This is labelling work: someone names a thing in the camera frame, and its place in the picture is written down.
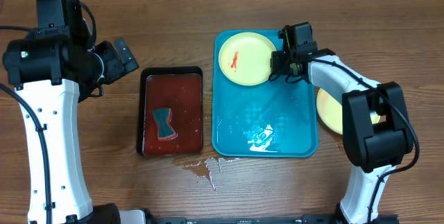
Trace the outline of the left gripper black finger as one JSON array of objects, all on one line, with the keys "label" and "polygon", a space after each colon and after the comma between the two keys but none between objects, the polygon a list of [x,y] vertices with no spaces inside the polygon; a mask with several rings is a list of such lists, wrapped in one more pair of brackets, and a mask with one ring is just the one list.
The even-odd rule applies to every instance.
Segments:
[{"label": "left gripper black finger", "polygon": [[123,61],[131,61],[134,59],[134,55],[129,49],[123,38],[119,38],[114,41],[115,48]]},{"label": "left gripper black finger", "polygon": [[123,71],[122,71],[123,76],[139,68],[139,65],[133,54],[123,54],[121,56],[121,60],[123,62]]}]

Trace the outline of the yellow plate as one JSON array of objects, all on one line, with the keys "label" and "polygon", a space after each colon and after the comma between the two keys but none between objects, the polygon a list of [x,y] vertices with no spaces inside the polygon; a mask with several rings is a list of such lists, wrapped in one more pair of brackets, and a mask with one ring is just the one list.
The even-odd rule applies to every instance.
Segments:
[{"label": "yellow plate", "polygon": [[267,37],[253,32],[229,37],[217,54],[222,73],[238,85],[259,85],[271,75],[271,54],[275,45]]},{"label": "yellow plate", "polygon": [[316,109],[321,121],[333,132],[343,134],[342,105],[324,89],[316,96]]}]

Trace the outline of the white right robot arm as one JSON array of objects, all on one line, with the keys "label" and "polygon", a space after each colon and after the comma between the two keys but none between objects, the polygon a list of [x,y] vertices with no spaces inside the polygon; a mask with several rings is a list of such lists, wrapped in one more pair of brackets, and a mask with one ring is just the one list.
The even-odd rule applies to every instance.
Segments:
[{"label": "white right robot arm", "polygon": [[389,176],[413,167],[420,153],[401,87],[362,76],[329,49],[274,51],[270,66],[271,80],[281,75],[305,80],[342,106],[343,147],[352,168],[331,222],[396,223],[379,216],[377,206]]}]

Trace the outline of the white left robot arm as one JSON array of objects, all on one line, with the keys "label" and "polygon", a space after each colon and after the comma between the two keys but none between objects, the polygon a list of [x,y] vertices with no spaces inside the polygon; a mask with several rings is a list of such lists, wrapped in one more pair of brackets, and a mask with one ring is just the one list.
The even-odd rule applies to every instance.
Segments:
[{"label": "white left robot arm", "polygon": [[138,68],[123,40],[96,42],[94,19],[79,0],[37,0],[36,28],[11,41],[3,55],[8,84],[20,104],[31,175],[28,222],[145,223],[140,209],[96,206],[83,176],[78,104],[101,97],[109,85]]}]

